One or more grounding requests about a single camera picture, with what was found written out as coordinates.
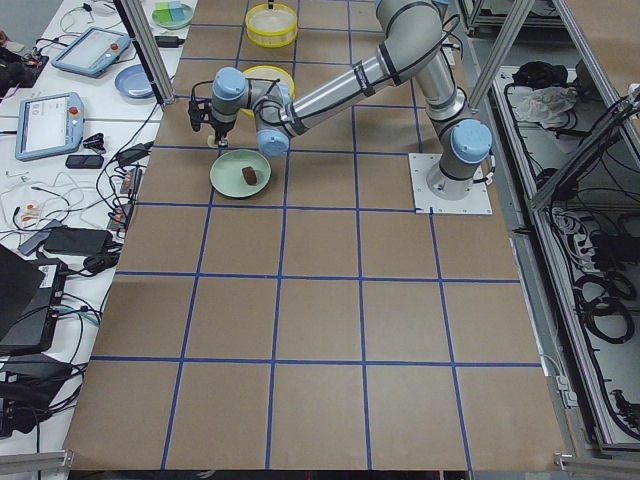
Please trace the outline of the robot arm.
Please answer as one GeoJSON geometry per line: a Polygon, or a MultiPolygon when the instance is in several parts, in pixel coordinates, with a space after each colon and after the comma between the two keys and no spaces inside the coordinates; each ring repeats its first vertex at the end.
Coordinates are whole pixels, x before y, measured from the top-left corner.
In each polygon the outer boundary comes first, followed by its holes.
{"type": "Polygon", "coordinates": [[[194,109],[217,139],[238,114],[254,115],[256,144],[269,157],[289,151],[401,153],[438,145],[436,174],[471,181],[492,145],[471,116],[442,46],[455,19],[444,1],[302,1],[302,30],[284,59],[296,91],[226,67],[212,97],[194,109]]]}

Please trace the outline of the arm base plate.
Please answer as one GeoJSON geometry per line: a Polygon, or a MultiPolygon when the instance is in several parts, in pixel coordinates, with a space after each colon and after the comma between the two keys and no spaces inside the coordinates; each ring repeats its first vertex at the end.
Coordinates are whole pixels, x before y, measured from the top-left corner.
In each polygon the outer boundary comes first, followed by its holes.
{"type": "Polygon", "coordinates": [[[440,170],[440,154],[408,155],[414,211],[436,215],[492,215],[493,209],[478,167],[472,179],[457,181],[440,170]]]}

